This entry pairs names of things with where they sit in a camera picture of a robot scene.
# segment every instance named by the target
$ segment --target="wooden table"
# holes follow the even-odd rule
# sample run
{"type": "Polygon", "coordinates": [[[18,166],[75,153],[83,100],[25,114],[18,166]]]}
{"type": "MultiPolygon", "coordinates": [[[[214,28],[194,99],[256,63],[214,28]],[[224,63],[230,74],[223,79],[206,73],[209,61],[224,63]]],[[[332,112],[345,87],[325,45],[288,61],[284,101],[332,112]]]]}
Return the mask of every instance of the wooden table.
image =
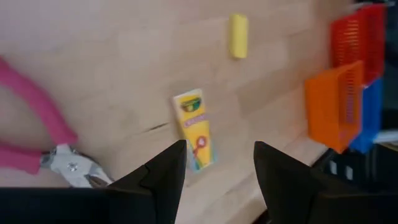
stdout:
{"type": "MultiPolygon", "coordinates": [[[[307,164],[325,150],[306,134],[303,81],[328,68],[328,23],[348,3],[5,0],[0,54],[50,93],[80,136],[78,150],[116,179],[180,138],[171,97],[201,88],[219,160],[187,173],[177,223],[251,223],[265,208],[254,141],[307,164]],[[244,60],[228,54],[234,12],[249,18],[244,60]]],[[[24,102],[6,89],[0,100],[1,139],[53,146],[24,102]]],[[[66,186],[46,170],[2,169],[0,184],[66,186]]]]}

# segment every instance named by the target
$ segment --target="pink handle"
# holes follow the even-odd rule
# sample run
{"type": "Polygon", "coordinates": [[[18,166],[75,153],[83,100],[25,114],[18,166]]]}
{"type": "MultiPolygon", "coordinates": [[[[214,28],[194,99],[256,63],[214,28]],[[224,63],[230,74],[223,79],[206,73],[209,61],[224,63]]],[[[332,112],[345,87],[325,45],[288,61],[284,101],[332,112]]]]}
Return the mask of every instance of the pink handle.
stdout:
{"type": "Polygon", "coordinates": [[[0,167],[24,170],[37,174],[42,153],[35,149],[23,149],[0,142],[0,167]]]}
{"type": "Polygon", "coordinates": [[[56,144],[73,144],[77,135],[68,127],[47,94],[0,58],[0,83],[10,87],[40,116],[56,144]]]}

